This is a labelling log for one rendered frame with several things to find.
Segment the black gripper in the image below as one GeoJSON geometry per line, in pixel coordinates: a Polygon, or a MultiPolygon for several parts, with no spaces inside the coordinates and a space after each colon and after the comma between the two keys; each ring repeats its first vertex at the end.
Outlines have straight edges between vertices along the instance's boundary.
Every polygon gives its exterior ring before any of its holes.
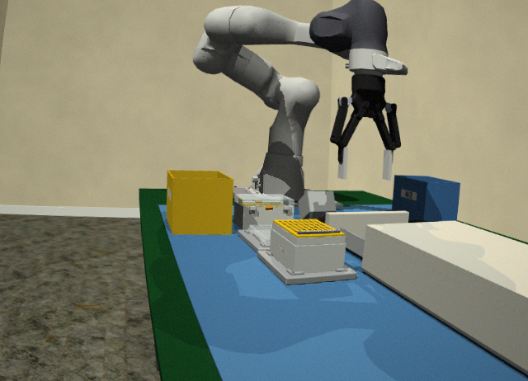
{"type": "Polygon", "coordinates": [[[382,179],[391,181],[393,150],[401,147],[396,116],[397,105],[385,101],[385,79],[379,76],[366,74],[353,75],[351,77],[351,91],[351,98],[339,97],[337,99],[337,116],[330,138],[330,142],[338,146],[338,178],[347,179],[347,145],[360,120],[363,117],[368,117],[376,118],[373,121],[376,123],[384,147],[386,148],[384,149],[382,179]],[[350,104],[352,104],[354,111],[342,133],[350,104]],[[384,121],[385,118],[382,112],[384,108],[387,112],[389,130],[384,121]]]}

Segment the blue bench mat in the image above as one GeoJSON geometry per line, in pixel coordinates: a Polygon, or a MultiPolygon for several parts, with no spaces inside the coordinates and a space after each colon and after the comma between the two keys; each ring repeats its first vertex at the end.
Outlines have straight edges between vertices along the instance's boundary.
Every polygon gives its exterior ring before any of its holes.
{"type": "Polygon", "coordinates": [[[528,381],[528,375],[361,270],[286,285],[239,236],[172,234],[222,381],[528,381]]]}

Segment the blue open-top bin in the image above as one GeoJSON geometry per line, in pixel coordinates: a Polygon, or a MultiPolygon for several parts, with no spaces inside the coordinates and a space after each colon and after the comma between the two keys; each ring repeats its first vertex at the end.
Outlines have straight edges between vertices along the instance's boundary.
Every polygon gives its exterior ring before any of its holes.
{"type": "Polygon", "coordinates": [[[408,220],[457,221],[459,197],[459,182],[394,175],[392,211],[408,211],[408,220]]]}

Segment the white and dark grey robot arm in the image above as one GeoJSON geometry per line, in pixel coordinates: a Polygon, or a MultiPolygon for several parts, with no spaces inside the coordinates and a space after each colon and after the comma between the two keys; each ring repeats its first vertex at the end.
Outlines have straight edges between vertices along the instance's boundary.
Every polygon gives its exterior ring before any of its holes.
{"type": "Polygon", "coordinates": [[[408,74],[405,64],[388,57],[387,16],[374,0],[351,0],[320,12],[310,24],[265,8],[221,7],[208,14],[204,28],[192,57],[194,65],[204,73],[223,73],[278,110],[270,127],[264,163],[245,188],[249,194],[285,195],[293,200],[304,195],[300,155],[304,129],[320,91],[311,80],[280,75],[269,61],[244,45],[324,48],[349,60],[345,68],[355,74],[408,74]]]}

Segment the yellow open-top bin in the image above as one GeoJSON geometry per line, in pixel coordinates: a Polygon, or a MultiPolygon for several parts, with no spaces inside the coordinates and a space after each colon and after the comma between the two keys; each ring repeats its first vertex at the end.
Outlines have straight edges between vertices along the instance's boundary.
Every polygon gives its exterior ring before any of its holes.
{"type": "Polygon", "coordinates": [[[167,170],[172,234],[232,235],[232,213],[233,178],[219,171],[167,170]]]}

